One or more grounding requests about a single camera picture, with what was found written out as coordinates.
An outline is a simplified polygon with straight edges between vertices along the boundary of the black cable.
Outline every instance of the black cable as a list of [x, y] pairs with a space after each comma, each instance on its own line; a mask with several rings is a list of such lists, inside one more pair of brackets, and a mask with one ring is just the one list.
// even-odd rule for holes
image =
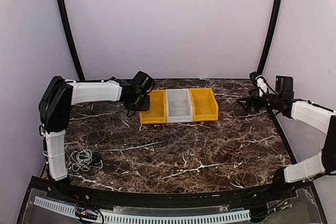
[[132, 116], [134, 116], [136, 111], [133, 111], [132, 114], [130, 114], [130, 112], [131, 112], [131, 108], [128, 109], [128, 112], [126, 114], [126, 116], [129, 117], [129, 118], [132, 117]]
[[259, 62], [258, 69], [257, 69], [258, 74], [262, 74], [265, 68], [265, 64], [266, 64], [267, 57], [269, 54], [269, 49], [272, 44], [272, 39], [273, 39], [274, 31], [276, 28], [276, 24], [277, 24], [277, 19], [278, 19], [279, 10], [280, 10], [280, 3], [281, 3], [281, 0], [274, 0], [273, 2], [273, 8], [272, 8], [272, 13], [271, 13], [271, 18], [269, 21], [265, 44], [264, 44], [263, 52], [261, 53], [260, 62]]
[[310, 105], [312, 105], [312, 106], [315, 106], [315, 107], [318, 107], [318, 108], [322, 108], [322, 109], [324, 109], [324, 110], [328, 110], [328, 111], [330, 111], [330, 112], [334, 112], [334, 110], [332, 110], [332, 109], [328, 109], [328, 108], [326, 108], [326, 107], [323, 107], [323, 106], [321, 106], [321, 105], [318, 105], [318, 104], [316, 104], [316, 103], [313, 103], [312, 101], [310, 101], [310, 100], [308, 100], [307, 101]]
[[150, 92], [152, 92], [153, 89], [154, 89], [154, 86], [155, 86], [155, 81], [153, 80], [151, 89], [149, 91], [147, 91], [146, 94], [149, 94]]
[[268, 115], [269, 115], [269, 118], [270, 119], [274, 119], [274, 118], [276, 118], [277, 117], [277, 115], [278, 114], [280, 114], [281, 113], [281, 111], [278, 111], [277, 113], [275, 113], [274, 115], [272, 115], [270, 112], [272, 111], [272, 109], [267, 109], [267, 112], [268, 112]]
[[263, 76], [260, 76], [260, 78], [262, 78], [266, 84], [266, 86], [274, 93], [274, 94], [278, 94], [267, 82], [267, 80], [263, 77]]
[[[86, 208], [86, 209], [84, 209], [83, 210], [83, 212], [86, 212], [87, 210], [90, 210], [90, 211], [93, 211], [94, 212], [94, 210], [91, 210], [91, 209], [89, 209], [89, 208]], [[93, 220], [92, 219], [92, 221], [88, 221], [88, 220], [84, 220], [83, 219], [83, 217], [82, 217], [82, 214], [81, 213], [76, 213], [75, 214], [78, 218], [79, 218], [79, 222], [81, 222], [81, 223], [83, 223], [83, 224], [92, 224], [92, 223], [94, 223], [96, 220]]]
[[59, 9], [59, 13], [61, 16], [62, 24], [63, 24], [64, 33], [65, 33], [65, 36], [68, 42], [68, 47], [70, 50], [73, 64], [75, 65], [78, 78], [81, 81], [85, 81], [84, 72], [83, 72], [82, 66], [79, 61], [74, 38], [72, 36], [72, 32], [70, 28], [70, 22], [68, 19], [67, 9], [65, 6], [65, 0], [57, 0], [57, 3], [58, 3], [58, 9]]
[[48, 167], [48, 171], [47, 171], [47, 176], [48, 176], [48, 178], [49, 178], [49, 180], [50, 180], [50, 183], [51, 183], [51, 185], [53, 186], [54, 190], [55, 190], [55, 191], [56, 191], [62, 198], [66, 199], [66, 200], [74, 201], [74, 202], [76, 202], [76, 203], [78, 203], [78, 204], [86, 205], [86, 206], [88, 206], [88, 207], [94, 209], [94, 211], [97, 211], [97, 212], [100, 214], [100, 216], [101, 216], [101, 224], [104, 224], [104, 215], [101, 213], [101, 211], [100, 211], [97, 207], [95, 207], [95, 206], [93, 206], [93, 205], [91, 205], [91, 204], [89, 204], [89, 203], [86, 203], [86, 202], [84, 202], [84, 201], [81, 201], [81, 200], [71, 199], [71, 198], [69, 198], [69, 197], [63, 195], [62, 193], [60, 193], [59, 190], [57, 190], [57, 188], [56, 188], [56, 186], [55, 186], [55, 184], [54, 184], [54, 182], [53, 182], [53, 180], [52, 180], [52, 178], [51, 178], [51, 176], [50, 176], [49, 167]]
[[266, 218], [266, 217], [268, 217], [268, 216], [270, 216], [270, 215], [272, 215], [272, 214], [275, 214], [276, 212], [278, 212], [280, 209], [281, 209], [281, 207], [282, 206], [279, 206], [279, 207], [277, 207], [276, 209], [275, 209], [275, 211], [274, 211], [274, 209], [273, 209], [273, 211], [272, 212], [270, 212], [270, 213], [268, 213], [268, 214], [266, 214], [266, 215], [263, 215], [263, 216], [259, 216], [258, 218]]
[[268, 208], [266, 211], [258, 214], [258, 215], [254, 215], [254, 216], [251, 216], [251, 218], [262, 218], [262, 215], [267, 213], [269, 210], [274, 210], [274, 208], [280, 206], [281, 204], [285, 203], [287, 199], [284, 199], [283, 201], [279, 202], [279, 203], [276, 203], [275, 205], [271, 206], [270, 208]]
[[285, 203], [286, 201], [287, 201], [287, 202], [290, 202], [290, 201], [292, 200], [292, 193], [293, 193], [294, 189], [295, 189], [295, 188], [292, 187], [291, 190], [288, 190], [289, 195], [290, 195], [290, 199], [284, 199], [284, 200], [282, 200], [281, 202], [274, 204], [273, 206], [271, 206], [270, 208], [268, 208], [266, 211], [264, 211], [264, 212], [262, 212], [262, 213], [260, 213], [260, 214], [257, 214], [257, 215], [255, 215], [255, 216], [251, 216], [251, 218], [263, 218], [264, 216], [262, 216], [262, 215], [265, 214], [265, 213], [267, 213], [269, 210], [272, 210], [272, 212], [269, 213], [269, 214], [267, 214], [267, 216], [269, 216], [270, 214], [273, 214], [274, 212], [276, 212], [276, 211], [274, 211], [274, 208], [277, 209], [279, 206], [281, 206], [281, 205], [282, 205], [283, 203]]

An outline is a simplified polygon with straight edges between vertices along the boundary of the lavender wall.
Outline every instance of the lavender wall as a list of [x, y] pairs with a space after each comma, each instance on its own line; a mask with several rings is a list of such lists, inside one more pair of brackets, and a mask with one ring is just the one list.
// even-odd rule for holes
[[[294, 77], [297, 98], [336, 109], [336, 0], [282, 0], [265, 76]], [[298, 161], [317, 154], [325, 137], [279, 117]], [[315, 182], [329, 223], [336, 223], [336, 178]]]
[[38, 102], [54, 75], [76, 78], [56, 0], [0, 0], [0, 223], [15, 223], [44, 158]]
[[66, 0], [89, 79], [247, 78], [273, 0]]

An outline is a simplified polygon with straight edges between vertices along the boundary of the marble table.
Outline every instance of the marble table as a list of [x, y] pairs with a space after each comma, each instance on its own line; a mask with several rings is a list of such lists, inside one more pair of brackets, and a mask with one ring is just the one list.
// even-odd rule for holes
[[103, 168], [73, 172], [78, 186], [132, 193], [203, 193], [271, 183], [290, 158], [265, 111], [247, 115], [235, 100], [249, 80], [156, 80], [155, 89], [212, 88], [216, 122], [140, 125], [121, 103], [75, 105], [67, 129], [67, 156], [80, 145], [99, 152]]

